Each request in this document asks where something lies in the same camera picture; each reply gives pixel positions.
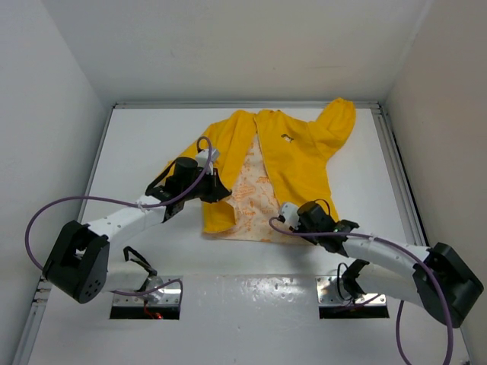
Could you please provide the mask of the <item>metal base plate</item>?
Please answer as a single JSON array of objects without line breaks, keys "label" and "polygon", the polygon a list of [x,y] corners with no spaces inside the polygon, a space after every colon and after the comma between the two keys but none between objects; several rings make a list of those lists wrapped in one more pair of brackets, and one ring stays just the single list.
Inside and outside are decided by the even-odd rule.
[{"label": "metal base plate", "polygon": [[354,299],[344,289],[338,289],[338,280],[336,275],[315,277],[317,300],[320,306],[375,306],[385,305],[387,302],[383,294],[360,294]]},{"label": "metal base plate", "polygon": [[149,277],[136,296],[113,295],[114,306],[173,307],[179,306],[183,298],[182,278],[161,276]]}]

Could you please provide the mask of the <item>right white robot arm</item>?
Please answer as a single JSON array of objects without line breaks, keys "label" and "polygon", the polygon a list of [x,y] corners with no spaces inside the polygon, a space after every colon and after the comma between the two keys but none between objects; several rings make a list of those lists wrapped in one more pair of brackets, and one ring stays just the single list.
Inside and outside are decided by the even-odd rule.
[{"label": "right white robot arm", "polygon": [[328,205],[284,203],[280,214],[290,230],[326,251],[354,261],[342,275],[342,288],[354,298],[382,293],[414,303],[440,323],[448,308],[453,328],[462,325],[484,291],[481,281],[447,244],[434,247],[387,245],[378,237],[360,238],[353,221],[335,221]]}]

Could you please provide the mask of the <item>yellow zip-up jacket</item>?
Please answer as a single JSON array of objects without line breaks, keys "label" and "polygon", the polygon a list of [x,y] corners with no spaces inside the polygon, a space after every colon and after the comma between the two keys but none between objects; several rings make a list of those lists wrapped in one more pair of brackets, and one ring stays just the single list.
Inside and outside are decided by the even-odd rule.
[{"label": "yellow zip-up jacket", "polygon": [[232,194],[203,204],[202,232],[220,240],[297,244],[297,237],[269,226],[286,202],[318,201],[337,220],[326,165],[347,142],[355,121],[354,103],[338,98],[310,122],[262,109],[238,110],[209,125],[203,135],[220,153],[214,166]]}]

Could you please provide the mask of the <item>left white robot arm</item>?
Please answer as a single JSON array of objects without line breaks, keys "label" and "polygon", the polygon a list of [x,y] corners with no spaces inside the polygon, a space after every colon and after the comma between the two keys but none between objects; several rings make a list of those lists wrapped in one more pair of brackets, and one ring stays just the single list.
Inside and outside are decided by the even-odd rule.
[{"label": "left white robot arm", "polygon": [[157,271],[126,242],[170,220],[187,201],[217,203],[228,197],[231,191],[214,166],[218,155],[205,149],[195,157],[178,157],[137,202],[124,202],[122,209],[96,221],[69,221],[43,266],[44,278],[78,303],[107,291],[149,297],[163,288]]}]

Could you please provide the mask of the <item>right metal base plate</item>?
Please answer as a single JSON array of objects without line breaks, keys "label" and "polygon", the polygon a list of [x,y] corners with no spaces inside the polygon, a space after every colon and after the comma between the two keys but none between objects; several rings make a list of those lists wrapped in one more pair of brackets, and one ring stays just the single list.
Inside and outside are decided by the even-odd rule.
[{"label": "right metal base plate", "polygon": [[387,302],[383,294],[360,294],[354,299],[344,289],[338,289],[338,280],[336,275],[315,277],[317,300],[320,306],[375,306],[385,305]]}]

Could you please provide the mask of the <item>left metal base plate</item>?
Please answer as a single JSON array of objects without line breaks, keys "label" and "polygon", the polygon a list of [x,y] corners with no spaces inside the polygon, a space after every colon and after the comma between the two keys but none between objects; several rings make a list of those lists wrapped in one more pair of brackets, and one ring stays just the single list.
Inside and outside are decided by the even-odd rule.
[{"label": "left metal base plate", "polygon": [[149,277],[136,296],[113,295],[114,306],[173,307],[179,306],[183,298],[182,278],[161,276]]}]

